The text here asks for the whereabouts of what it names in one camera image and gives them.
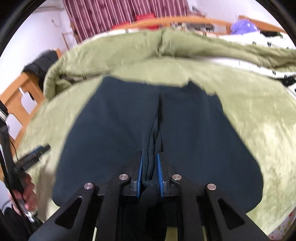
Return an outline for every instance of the black jacket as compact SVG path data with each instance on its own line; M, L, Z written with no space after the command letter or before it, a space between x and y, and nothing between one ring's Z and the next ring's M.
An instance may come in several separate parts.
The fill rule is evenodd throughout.
M56 51L48 50L41 54L41 56L38 59L34 60L31 64L25 66L23 72L30 72L38 76L38 85L40 89L43 91L45 75L50 66L53 65L58 59L59 58L57 56Z

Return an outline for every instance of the purple bag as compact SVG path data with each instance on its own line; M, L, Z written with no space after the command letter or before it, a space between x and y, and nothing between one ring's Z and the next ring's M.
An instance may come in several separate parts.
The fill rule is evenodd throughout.
M256 25L247 19L238 20L236 23L231 25L230 30L231 34L246 34L259 31Z

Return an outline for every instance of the wooden bed frame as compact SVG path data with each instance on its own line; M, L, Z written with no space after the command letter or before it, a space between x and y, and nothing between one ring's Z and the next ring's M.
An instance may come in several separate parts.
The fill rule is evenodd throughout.
M240 19L248 19L250 22L254 23L260 30L286 33L285 30L283 30L282 28L276 27L269 23L248 18L244 15L239 15L239 20ZM227 21L217 20L213 18L188 16L188 17L174 17L174 18L150 18L150 19L133 22L131 24L114 27L113 29L146 28L146 27L151 27L155 25L163 25L164 27L167 27L167 26L170 26L171 23L216 24L226 29L226 31L223 33L216 33L217 35L230 34L231 33L230 28L231 28L231 25L233 24Z
M246 16L240 15L239 19L248 19L250 22L253 22L260 30L265 31L278 31L286 33L283 29L278 28L274 25L264 23L258 20L250 19ZM131 24L115 27L114 29L127 29L127 28L145 28L155 25L170 26L171 23L200 23L200 24L216 24L218 26L225 27L226 31L224 33L215 33L215 34L230 34L230 27L232 23L216 20L211 18L204 18L198 16L188 16L188 17L174 17L174 18L153 18L147 20L141 20L133 22ZM62 56L60 50L57 50L58 57ZM21 104L22 93L19 88L24 92L29 92L34 97L37 102L37 106L34 110L28 114L24 107ZM18 148L21 139L25 133L25 130L32 119L32 117L37 112L40 107L41 102L44 100L42 91L38 86L38 78L34 74L22 73L1 95L0 100L7 107L10 114L14 114L18 121L22 124L22 128L18 133L16 139L11 137L11 141L15 145L16 149ZM3 173L0 170L0 180L3 180Z

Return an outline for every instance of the red object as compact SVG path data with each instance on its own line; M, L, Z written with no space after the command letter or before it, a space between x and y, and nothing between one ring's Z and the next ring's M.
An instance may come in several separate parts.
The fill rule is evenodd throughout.
M149 19L149 18L156 18L154 13L150 13L150 14L144 14L144 15L136 15L136 21L141 21L144 19ZM150 26L150 27L146 27L148 29L159 29L159 25L155 25L155 26Z
M126 25L127 27L129 26L130 22L124 22L124 23L120 23L120 24L117 24L117 25L113 25L112 26L112 30L115 29L116 27L120 27L120 26L124 26Z

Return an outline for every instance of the white wall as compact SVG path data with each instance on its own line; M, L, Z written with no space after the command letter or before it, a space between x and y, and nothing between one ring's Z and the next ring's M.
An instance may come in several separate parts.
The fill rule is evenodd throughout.
M25 65L42 52L56 48L66 51L62 33L71 31L69 25L65 10L31 14L0 57L0 94L20 75Z
M245 15L281 27L256 0L188 0L188 4L196 6L208 18L235 23L238 15Z

